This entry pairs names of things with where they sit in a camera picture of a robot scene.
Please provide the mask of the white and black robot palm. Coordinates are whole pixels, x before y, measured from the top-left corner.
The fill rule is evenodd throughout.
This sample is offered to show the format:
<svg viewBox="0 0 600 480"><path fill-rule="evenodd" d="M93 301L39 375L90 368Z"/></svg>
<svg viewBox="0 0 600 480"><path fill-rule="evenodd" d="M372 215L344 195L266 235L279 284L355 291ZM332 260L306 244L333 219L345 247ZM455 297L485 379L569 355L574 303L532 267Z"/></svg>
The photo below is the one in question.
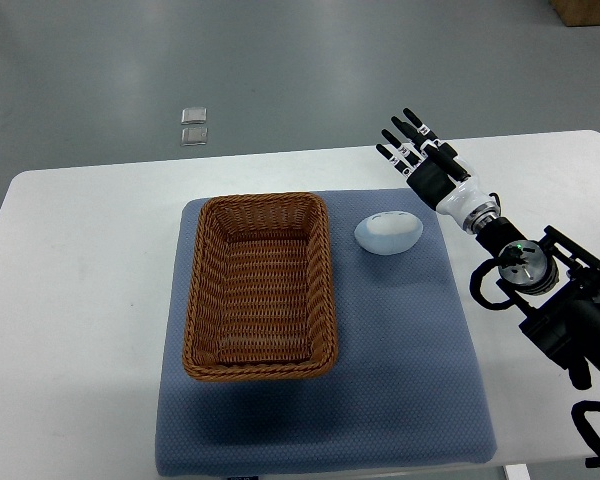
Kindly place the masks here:
<svg viewBox="0 0 600 480"><path fill-rule="evenodd" d="M391 122L415 151L428 159L416 167L419 156L387 129L382 129L381 135L406 161L382 144L377 144L376 150L402 176L408 176L407 185L430 209L451 217L466 233L478 233L498 217L496 200L482 191L477 172L463 157L454 160L440 151L438 136L411 109L405 107L402 112L407 122L397 116L392 116ZM416 167L412 173L409 164Z"/></svg>

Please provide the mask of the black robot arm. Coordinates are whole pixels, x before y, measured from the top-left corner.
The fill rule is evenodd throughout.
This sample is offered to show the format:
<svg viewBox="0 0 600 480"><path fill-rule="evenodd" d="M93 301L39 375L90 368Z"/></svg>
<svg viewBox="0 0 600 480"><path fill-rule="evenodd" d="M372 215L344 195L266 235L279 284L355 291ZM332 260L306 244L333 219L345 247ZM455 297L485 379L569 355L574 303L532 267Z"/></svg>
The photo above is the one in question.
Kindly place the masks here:
<svg viewBox="0 0 600 480"><path fill-rule="evenodd" d="M474 263L468 291L485 312L518 318L516 340L491 348L494 379L511 398L525 446L584 444L600 467L588 421L600 401L571 402L600 374L600 138L592 132L440 139L412 111L393 119L379 152L442 221L456 266ZM570 434L549 419L568 405Z"/></svg>

